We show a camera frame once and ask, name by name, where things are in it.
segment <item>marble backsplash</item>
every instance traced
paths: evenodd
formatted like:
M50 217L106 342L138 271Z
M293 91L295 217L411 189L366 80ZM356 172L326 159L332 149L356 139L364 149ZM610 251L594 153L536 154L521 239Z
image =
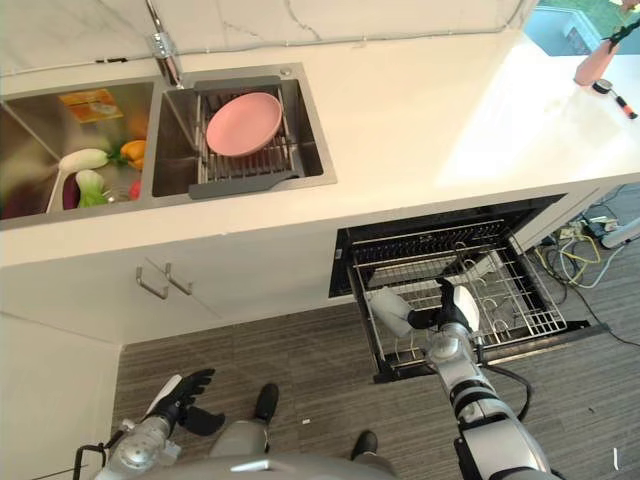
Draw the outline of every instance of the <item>marble backsplash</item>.
M535 0L154 0L181 52L520 27ZM148 55L144 0L2 0L3 74Z

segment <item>pink bottle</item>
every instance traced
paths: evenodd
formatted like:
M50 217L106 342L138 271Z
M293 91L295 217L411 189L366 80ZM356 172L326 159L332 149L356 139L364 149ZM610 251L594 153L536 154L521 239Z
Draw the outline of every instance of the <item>pink bottle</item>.
M605 40L600 46L584 61L578 65L574 78L578 85L592 85L593 82L602 78L604 71L609 66L609 62L616 54L620 44L611 48L611 40Z

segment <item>pink bowl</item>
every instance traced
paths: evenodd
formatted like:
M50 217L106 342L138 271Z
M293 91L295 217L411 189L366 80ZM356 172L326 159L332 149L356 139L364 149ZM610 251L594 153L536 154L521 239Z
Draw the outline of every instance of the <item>pink bowl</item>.
M281 121L282 105L277 98L268 93L248 93L216 112L207 127L207 144L220 155L250 155L271 141Z

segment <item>faucet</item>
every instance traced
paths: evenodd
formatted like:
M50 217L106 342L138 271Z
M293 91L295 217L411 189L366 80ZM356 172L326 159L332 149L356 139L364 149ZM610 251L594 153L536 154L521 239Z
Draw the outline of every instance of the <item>faucet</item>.
M156 7L153 5L151 0L145 1L147 3L147 8L149 9L153 25L156 28L156 33L149 36L149 45L151 46L151 51L156 62L158 62L160 73L169 85L176 88L184 88L182 85L182 71L180 70L178 59L176 58L176 46L174 45L173 40L171 40L169 33L164 29L164 26L160 21L160 17L158 16L158 12L156 11Z

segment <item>silver cabinet handle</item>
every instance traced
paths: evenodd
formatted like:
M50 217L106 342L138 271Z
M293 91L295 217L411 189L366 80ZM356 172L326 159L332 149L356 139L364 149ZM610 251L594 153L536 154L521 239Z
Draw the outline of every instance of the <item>silver cabinet handle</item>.
M187 286L185 287L184 285L180 284L175 278L173 278L171 276L171 264L170 263L167 263L164 266L164 275L165 275L165 277L167 277L167 280L169 280L169 283L171 283L171 285L176 287L178 290L180 290L185 295L191 295L191 293L193 293L193 282L189 282L187 284Z
M153 293L156 297L161 298L162 300L166 300L169 296L168 286L165 285L164 287L162 287L162 291L160 291L144 283L144 281L142 280L142 267L136 268L136 282L138 282L138 285L144 288L147 292Z

